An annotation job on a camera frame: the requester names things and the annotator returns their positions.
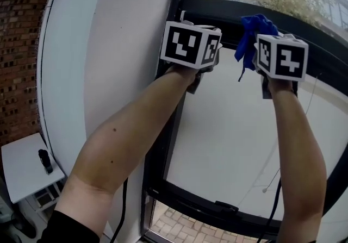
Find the black cable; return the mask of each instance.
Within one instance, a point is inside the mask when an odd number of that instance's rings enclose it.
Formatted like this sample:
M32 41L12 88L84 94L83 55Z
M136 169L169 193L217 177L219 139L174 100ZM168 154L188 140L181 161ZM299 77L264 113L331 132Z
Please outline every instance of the black cable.
M265 226L265 229L264 231L262 232L259 240L257 240L257 243L260 243L263 236L265 235L272 219L273 219L273 216L274 216L274 213L276 212L276 209L277 209L277 206L278 206L278 201L279 201L279 194L281 193L281 187L282 187L282 183L281 183L281 180L279 179L279 183L278 183L278 188L277 188L277 192L276 192L276 197L274 198L274 203L273 203L273 208L272 208L272 212L271 212L271 216L269 217L268 221L267 221L267 224Z
M126 199L127 199L127 185L128 185L128 179L126 179L125 182L123 182L123 204L122 204L122 215L121 220L119 223L119 226L117 227L113 238L110 240L110 243L114 243L117 235L120 232L120 229L122 228L123 222L125 221L125 215L126 215Z

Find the table top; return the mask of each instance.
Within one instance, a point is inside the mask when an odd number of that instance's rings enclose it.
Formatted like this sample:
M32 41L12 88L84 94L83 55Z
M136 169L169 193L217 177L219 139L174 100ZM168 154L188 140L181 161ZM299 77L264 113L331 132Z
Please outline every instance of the table top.
M6 185L16 203L64 178L64 174L50 153L53 172L49 175L41 163L38 151L47 150L39 133L1 147Z

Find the black sleeve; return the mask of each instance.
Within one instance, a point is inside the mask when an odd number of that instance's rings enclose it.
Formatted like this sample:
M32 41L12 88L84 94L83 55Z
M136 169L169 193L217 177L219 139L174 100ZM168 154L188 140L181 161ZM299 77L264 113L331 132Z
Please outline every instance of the black sleeve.
M99 236L89 228L59 211L54 211L38 243L98 243L99 241Z

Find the blue cloth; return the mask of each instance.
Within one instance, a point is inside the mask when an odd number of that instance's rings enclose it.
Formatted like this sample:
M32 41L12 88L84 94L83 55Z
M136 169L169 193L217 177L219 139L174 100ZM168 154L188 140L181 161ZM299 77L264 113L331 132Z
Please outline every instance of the blue cloth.
M237 61L243 59L243 70L239 78L239 82L245 72L246 68L255 70L255 66L252 63L252 59L255 55L256 49L254 44L256 43L255 31L259 34L277 35L278 29L268 20L264 15L257 14L254 16L246 16L241 18L241 22L244 26L244 35L240 40L234 57Z

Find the person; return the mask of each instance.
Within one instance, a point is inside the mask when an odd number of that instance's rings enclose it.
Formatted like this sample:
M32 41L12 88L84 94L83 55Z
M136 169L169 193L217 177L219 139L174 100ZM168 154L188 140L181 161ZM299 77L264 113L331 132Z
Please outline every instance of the person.
M99 242L115 191L148 152L196 73L188 67L171 67L94 131L38 242ZM325 163L291 82L269 83L284 198L278 242L309 243L316 240L322 217Z

